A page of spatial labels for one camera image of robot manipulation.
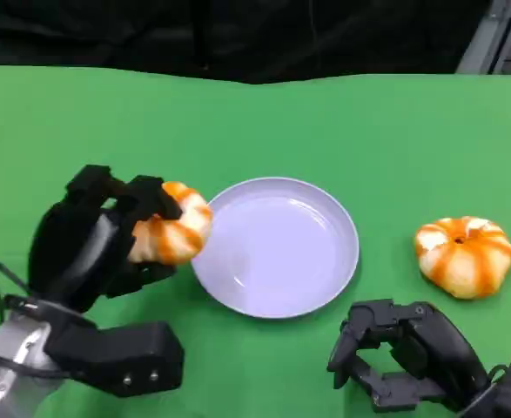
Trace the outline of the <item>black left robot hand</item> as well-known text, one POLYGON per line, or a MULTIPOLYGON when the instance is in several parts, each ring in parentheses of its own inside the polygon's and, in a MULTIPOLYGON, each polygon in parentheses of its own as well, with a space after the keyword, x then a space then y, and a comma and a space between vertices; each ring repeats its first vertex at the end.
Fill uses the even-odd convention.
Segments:
POLYGON ((133 229, 154 215, 177 220, 181 214, 160 177, 138 175, 125 183, 107 165, 85 165, 34 234, 28 263, 31 293, 84 313, 101 296, 135 293, 172 276, 172 262, 132 260, 138 243, 133 229))

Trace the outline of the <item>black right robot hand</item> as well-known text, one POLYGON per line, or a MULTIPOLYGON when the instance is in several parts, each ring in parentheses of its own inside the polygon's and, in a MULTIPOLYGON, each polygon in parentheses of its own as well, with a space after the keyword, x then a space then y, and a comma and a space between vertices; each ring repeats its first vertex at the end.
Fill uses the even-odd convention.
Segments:
POLYGON ((425 301, 355 302, 340 326, 328 360, 333 386, 354 380, 370 396, 373 410, 414 410, 422 401, 460 412, 488 388, 490 380, 477 353, 447 316, 425 301), (359 357, 363 349, 387 343, 399 372, 379 374, 359 357))

